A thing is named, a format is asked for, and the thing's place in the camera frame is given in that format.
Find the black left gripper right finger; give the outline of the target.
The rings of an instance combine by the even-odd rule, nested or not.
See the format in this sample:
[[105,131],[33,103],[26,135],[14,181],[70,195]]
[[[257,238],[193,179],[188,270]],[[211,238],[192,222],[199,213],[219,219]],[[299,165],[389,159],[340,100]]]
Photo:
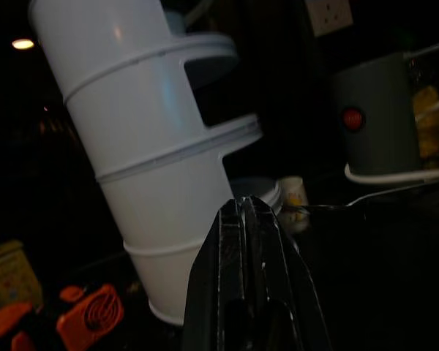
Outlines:
[[330,350],[320,301],[299,250],[257,197],[242,203],[254,285],[255,350]]

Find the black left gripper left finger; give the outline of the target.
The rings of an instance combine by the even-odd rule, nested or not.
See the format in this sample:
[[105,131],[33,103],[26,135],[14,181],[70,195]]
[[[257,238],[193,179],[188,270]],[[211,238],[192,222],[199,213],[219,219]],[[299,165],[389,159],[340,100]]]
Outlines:
[[239,204],[227,201],[190,271],[185,350],[243,350],[247,333]]

